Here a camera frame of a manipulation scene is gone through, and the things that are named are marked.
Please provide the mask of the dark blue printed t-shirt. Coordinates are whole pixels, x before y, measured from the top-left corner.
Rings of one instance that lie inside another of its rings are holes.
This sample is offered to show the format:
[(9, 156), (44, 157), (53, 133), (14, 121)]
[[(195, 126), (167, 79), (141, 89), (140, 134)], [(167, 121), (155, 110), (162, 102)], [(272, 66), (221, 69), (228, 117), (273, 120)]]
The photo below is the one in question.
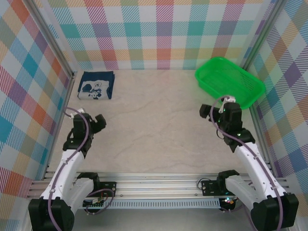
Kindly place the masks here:
[(78, 87), (80, 100), (110, 100), (113, 94), (115, 75), (113, 71), (83, 72)]

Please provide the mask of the green plastic basket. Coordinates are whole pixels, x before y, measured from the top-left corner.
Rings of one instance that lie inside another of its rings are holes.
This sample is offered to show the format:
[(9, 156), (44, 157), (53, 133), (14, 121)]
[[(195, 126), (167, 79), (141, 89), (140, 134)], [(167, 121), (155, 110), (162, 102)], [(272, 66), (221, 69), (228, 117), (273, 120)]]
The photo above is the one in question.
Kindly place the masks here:
[(199, 87), (215, 99), (230, 95), (242, 109), (249, 108), (265, 93), (254, 75), (223, 57), (214, 57), (195, 71)]

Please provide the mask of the aluminium side rail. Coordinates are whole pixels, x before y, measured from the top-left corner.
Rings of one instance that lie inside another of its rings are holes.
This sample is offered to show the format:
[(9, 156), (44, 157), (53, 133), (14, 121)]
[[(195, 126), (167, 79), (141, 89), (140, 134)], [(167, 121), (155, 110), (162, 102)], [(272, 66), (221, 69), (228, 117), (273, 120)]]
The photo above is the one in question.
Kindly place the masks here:
[(63, 119), (64, 119), (64, 108), (68, 106), (68, 102), (69, 102), (69, 99), (70, 99), (70, 96), (71, 96), (71, 93), (72, 93), (72, 90), (73, 90), (74, 83), (75, 83), (75, 79), (73, 78), (73, 79), (70, 80), (69, 85), (68, 85), (67, 94), (66, 94), (65, 101), (64, 101), (64, 104), (63, 104), (63, 108), (61, 110), (61, 114), (60, 114), (60, 118), (59, 118), (59, 123), (56, 127), (55, 136), (54, 136), (54, 139), (53, 139), (53, 142), (52, 142), (52, 146), (51, 146), (50, 152), (48, 154), (48, 158), (46, 159), (46, 163), (44, 164), (43, 172), (41, 174), (42, 180), (45, 178), (45, 174), (46, 174), (46, 172), (47, 172), (47, 170), (50, 166), (53, 151), (55, 149), (57, 139), (58, 139), (58, 136), (60, 134), (61, 126), (62, 126)]
[(254, 105), (252, 105), (249, 108), (251, 117), (252, 117), (252, 121), (255, 127), (255, 131), (256, 131), (256, 135), (257, 135), (257, 141), (258, 141), (258, 146), (261, 152), (261, 155), (264, 157), (265, 161), (267, 163), (269, 163), (272, 173), (275, 177), (278, 177), (279, 174), (277, 172), (277, 169), (275, 167), (274, 161), (270, 155), (270, 150), (269, 150), (269, 146), (266, 140), (265, 135), (263, 134), (263, 129), (262, 129), (262, 125), (260, 122), (260, 119), (258, 117), (258, 113), (257, 113), (257, 109)]

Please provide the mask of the aluminium frame post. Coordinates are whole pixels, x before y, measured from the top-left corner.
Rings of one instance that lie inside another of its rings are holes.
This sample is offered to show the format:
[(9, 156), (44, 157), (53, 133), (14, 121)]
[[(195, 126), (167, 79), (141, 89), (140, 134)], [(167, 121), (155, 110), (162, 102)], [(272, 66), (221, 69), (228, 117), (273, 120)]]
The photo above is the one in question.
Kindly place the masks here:
[(65, 73), (68, 74), (71, 79), (73, 79), (75, 72), (72, 70), (64, 54), (62, 53), (62, 50), (60, 49), (55, 37), (53, 36), (48, 24), (44, 20), (44, 17), (41, 15), (40, 10), (35, 4), (34, 0), (22, 0), (22, 2), (25, 4), (31, 16), (34, 18), (34, 21), (37, 23), (42, 35), (50, 45)]
[(258, 28), (255, 30), (255, 34), (253, 35), (251, 43), (248, 46), (246, 54), (241, 62), (241, 66), (244, 70), (248, 70), (253, 64), (253, 61), (255, 60), (261, 46), (268, 37), (284, 6), (288, 2), (288, 0), (269, 1), (269, 5), (266, 8), (260, 23), (258, 24)]

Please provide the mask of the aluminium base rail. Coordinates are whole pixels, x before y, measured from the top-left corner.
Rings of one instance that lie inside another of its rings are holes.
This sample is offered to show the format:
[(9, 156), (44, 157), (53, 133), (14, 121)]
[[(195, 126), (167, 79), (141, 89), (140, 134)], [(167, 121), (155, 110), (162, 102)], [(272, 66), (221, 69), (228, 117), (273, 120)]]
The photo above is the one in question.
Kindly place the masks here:
[[(74, 186), (81, 188), (83, 182), (93, 183), (92, 179), (77, 180), (77, 173), (72, 183), (68, 183), (68, 192)], [(35, 180), (30, 186), (27, 199), (40, 198), (49, 187), (54, 172), (47, 172), (42, 180)], [(99, 172), (99, 181), (116, 182), (114, 199), (202, 199), (202, 191), (197, 182), (202, 178), (216, 180), (218, 173), (108, 173)]]

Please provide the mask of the grey metal base plate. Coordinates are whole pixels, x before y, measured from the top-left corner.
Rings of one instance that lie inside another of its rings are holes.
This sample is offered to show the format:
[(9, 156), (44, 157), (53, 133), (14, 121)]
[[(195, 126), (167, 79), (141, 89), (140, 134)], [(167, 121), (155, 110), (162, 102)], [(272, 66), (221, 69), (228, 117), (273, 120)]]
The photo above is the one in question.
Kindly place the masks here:
[(73, 231), (253, 231), (243, 209), (110, 209), (76, 213)]

